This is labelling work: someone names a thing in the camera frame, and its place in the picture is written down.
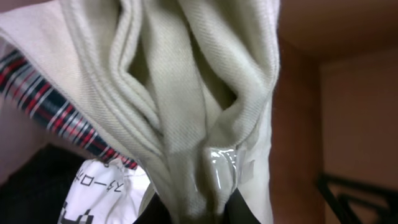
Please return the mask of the plaid cloth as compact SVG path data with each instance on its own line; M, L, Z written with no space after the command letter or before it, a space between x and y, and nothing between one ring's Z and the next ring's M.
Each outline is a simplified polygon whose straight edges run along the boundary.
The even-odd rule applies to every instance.
M138 163L111 147L97 130L17 49L1 57L1 96L47 131L90 152L102 161Z

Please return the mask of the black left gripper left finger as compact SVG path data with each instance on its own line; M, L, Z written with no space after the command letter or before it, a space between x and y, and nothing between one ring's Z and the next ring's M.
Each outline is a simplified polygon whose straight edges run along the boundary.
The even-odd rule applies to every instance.
M171 224L169 211L157 194L154 194L134 224Z

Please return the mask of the white printed package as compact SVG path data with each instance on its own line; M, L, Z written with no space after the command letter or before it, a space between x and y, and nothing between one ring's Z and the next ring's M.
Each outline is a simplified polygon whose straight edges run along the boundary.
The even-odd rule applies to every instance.
M149 184L142 168L128 169L120 159L86 160L72 182L58 224L132 224Z

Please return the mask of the black cloth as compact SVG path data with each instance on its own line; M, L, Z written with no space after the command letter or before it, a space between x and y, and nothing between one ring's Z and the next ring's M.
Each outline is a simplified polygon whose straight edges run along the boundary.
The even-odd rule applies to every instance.
M56 224L83 156L47 145L1 186L1 224Z

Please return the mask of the cream cloth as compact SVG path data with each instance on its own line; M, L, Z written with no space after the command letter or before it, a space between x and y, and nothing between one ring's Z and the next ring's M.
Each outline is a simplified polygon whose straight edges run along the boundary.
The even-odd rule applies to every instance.
M19 50L115 150L175 223L218 223L238 189L269 193L279 1L49 1L1 14Z

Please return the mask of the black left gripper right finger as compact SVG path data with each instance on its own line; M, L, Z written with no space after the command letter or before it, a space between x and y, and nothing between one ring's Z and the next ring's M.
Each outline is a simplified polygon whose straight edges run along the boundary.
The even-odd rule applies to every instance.
M238 189L232 193L225 205L223 224L260 224Z

